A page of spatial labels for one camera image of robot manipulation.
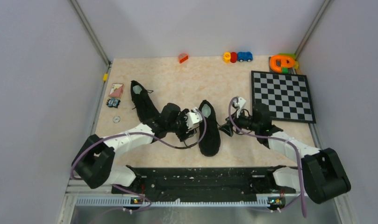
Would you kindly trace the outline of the black shoe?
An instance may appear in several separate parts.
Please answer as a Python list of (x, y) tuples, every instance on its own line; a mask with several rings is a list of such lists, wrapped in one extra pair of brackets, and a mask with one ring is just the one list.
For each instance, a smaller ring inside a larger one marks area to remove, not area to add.
[(145, 89), (136, 80), (131, 81), (130, 94), (131, 100), (136, 109), (137, 116), (141, 122), (153, 119), (159, 116), (159, 111), (149, 97), (153, 91)]
[(215, 156), (221, 146), (221, 137), (218, 129), (218, 122), (216, 113), (210, 102), (203, 100), (200, 104), (199, 110), (205, 117), (206, 125), (200, 125), (200, 137), (203, 136), (199, 142), (200, 152), (207, 157)]

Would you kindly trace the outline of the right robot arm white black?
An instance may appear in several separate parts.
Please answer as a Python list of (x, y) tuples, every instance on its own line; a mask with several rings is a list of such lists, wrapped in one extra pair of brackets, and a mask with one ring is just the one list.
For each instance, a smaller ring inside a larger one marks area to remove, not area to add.
[(264, 180), (268, 191), (278, 192), (282, 187), (297, 189), (316, 204), (351, 191), (351, 182), (335, 150), (311, 147), (288, 135), (272, 124), (265, 104), (257, 104), (252, 115), (245, 115), (244, 109), (244, 99), (233, 98), (228, 106), (227, 122), (220, 130), (229, 136), (241, 133), (255, 137), (268, 149), (297, 163), (297, 169), (275, 168)]

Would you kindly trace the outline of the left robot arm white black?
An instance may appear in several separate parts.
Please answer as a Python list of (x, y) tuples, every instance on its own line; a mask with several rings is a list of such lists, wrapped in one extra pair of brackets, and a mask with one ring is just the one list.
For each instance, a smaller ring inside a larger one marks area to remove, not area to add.
[(123, 154), (143, 145), (161, 142), (168, 133), (174, 133), (181, 141), (195, 134), (195, 126), (206, 125), (198, 108), (181, 110), (168, 103), (162, 112), (136, 127), (107, 137), (89, 136), (71, 164), (72, 179), (83, 180), (91, 189), (104, 184), (123, 186), (129, 193), (140, 188), (140, 180), (132, 168), (118, 165), (115, 160)]

